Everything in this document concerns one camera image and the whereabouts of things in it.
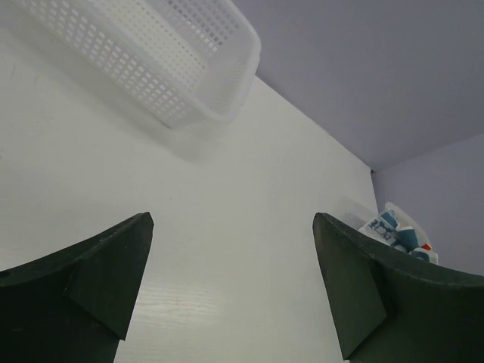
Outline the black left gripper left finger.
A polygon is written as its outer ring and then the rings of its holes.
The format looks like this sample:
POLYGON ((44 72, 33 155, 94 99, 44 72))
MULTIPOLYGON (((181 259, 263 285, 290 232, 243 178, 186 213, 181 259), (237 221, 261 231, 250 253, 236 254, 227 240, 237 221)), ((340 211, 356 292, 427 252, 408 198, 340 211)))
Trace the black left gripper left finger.
POLYGON ((139 213, 1 273, 3 362, 112 362, 126 339, 153 238, 139 213))

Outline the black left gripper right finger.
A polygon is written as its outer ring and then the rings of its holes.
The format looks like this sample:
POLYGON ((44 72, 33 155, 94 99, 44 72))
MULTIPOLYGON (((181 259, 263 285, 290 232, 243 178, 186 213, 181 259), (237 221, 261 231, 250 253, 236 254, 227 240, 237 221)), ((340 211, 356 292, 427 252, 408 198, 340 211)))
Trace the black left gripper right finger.
POLYGON ((416 259, 327 213, 312 230, 349 362, 481 362, 483 278, 416 259))

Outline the blue white patterned towel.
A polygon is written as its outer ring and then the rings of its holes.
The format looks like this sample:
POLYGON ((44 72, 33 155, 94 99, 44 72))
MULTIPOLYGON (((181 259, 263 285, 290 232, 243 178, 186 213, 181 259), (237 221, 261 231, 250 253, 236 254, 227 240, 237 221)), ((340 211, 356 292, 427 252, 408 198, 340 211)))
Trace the blue white patterned towel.
POLYGON ((394 209, 386 209, 366 222, 358 231, 416 259, 438 265, 438 254, 433 250, 423 229, 408 222, 409 219, 399 215, 394 209))

